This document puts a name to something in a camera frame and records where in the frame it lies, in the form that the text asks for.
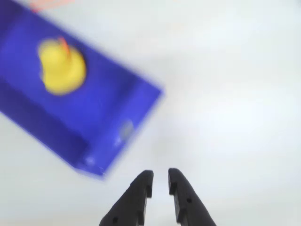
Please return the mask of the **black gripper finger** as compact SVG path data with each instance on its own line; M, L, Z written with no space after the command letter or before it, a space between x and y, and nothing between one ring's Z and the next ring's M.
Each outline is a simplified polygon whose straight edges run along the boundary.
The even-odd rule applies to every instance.
M144 170L102 218L101 226L143 226L147 199L152 197L154 173Z
M214 226L206 207L183 173L176 168L168 170L169 194L174 197L176 222L182 226Z

